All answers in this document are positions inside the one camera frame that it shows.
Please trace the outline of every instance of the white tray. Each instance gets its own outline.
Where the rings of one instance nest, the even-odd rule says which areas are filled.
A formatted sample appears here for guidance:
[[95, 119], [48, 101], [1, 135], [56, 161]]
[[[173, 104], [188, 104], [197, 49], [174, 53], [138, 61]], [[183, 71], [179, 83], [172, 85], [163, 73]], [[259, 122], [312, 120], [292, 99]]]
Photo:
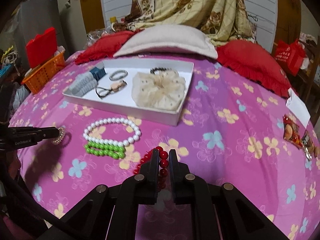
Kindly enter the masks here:
[[[152, 58], [120, 58], [104, 60], [99, 62], [96, 66], [100, 64], [103, 64], [107, 75], [98, 81], [99, 87], [109, 88], [111, 83], [113, 83], [113, 81], [109, 80], [109, 75], [119, 69], [123, 69], [128, 72], [128, 75], [124, 78], [128, 85], [123, 90], [114, 94], [110, 94], [103, 99], [98, 97], [95, 90], [89, 91], [83, 97], [76, 97], [71, 94], [69, 89], [67, 89], [63, 95], [68, 102], [117, 114], [133, 116], [139, 119], [146, 119], [153, 122], [159, 122], [173, 126], [178, 124], [182, 106], [186, 99], [192, 79], [193, 62]], [[185, 78], [185, 96], [182, 99], [177, 111], [165, 111], [153, 108], [138, 107], [133, 101], [131, 97], [132, 78], [137, 72], [150, 73], [150, 69], [155, 67], [175, 69], [178, 71], [181, 77]]]

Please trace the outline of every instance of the floral bedsheet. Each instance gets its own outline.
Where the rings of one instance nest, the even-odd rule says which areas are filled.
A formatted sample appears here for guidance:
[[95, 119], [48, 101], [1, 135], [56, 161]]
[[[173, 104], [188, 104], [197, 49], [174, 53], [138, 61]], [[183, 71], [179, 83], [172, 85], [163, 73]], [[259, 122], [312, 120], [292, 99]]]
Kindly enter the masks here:
[[[133, 175], [145, 152], [160, 145], [166, 151], [176, 149], [178, 160], [208, 183], [234, 184], [289, 239], [309, 238], [320, 217], [320, 160], [309, 162], [302, 151], [283, 140], [283, 115], [296, 120], [284, 99], [203, 57], [148, 56], [194, 62], [178, 126], [128, 117], [140, 127], [140, 141], [127, 147], [123, 160], [97, 157], [85, 152], [83, 129], [97, 119], [119, 115], [64, 99], [62, 91], [96, 64], [77, 66], [76, 56], [40, 93], [31, 94], [11, 119], [12, 126], [66, 128], [62, 145], [44, 140], [18, 152], [21, 174], [44, 208], [61, 218], [96, 185], [110, 187]], [[318, 145], [312, 125], [307, 128]], [[115, 124], [92, 133], [121, 140], [133, 130]], [[139, 207], [136, 239], [192, 239], [190, 218], [189, 206], [173, 205], [167, 179], [156, 205]]]

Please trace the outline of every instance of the white paper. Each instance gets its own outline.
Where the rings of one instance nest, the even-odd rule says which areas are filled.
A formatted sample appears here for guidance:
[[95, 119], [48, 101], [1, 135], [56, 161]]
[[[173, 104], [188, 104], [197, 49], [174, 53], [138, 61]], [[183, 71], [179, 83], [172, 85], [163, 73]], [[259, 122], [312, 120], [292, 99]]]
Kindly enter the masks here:
[[299, 119], [304, 128], [307, 128], [310, 120], [309, 111], [304, 102], [295, 94], [292, 88], [288, 89], [289, 98], [287, 99], [287, 108]]

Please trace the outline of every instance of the grey appliance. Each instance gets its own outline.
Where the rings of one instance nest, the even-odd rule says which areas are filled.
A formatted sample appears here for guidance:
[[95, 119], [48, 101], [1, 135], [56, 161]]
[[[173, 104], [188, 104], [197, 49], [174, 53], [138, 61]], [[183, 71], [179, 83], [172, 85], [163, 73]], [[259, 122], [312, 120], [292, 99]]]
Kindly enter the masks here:
[[57, 0], [27, 0], [21, 3], [20, 9], [15, 15], [15, 22], [17, 22], [17, 27], [13, 35], [14, 42], [24, 69], [30, 68], [26, 44], [37, 34], [44, 33], [50, 27], [56, 30], [57, 45], [66, 49], [65, 59], [69, 57], [69, 50], [60, 23]]

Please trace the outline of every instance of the orange basket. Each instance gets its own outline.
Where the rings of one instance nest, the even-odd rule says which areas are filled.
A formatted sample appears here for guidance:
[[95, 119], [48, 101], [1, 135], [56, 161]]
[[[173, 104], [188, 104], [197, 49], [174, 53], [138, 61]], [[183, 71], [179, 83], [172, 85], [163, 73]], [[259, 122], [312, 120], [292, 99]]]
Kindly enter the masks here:
[[48, 60], [29, 76], [25, 77], [21, 84], [26, 84], [32, 93], [38, 93], [53, 76], [65, 67], [63, 52]]

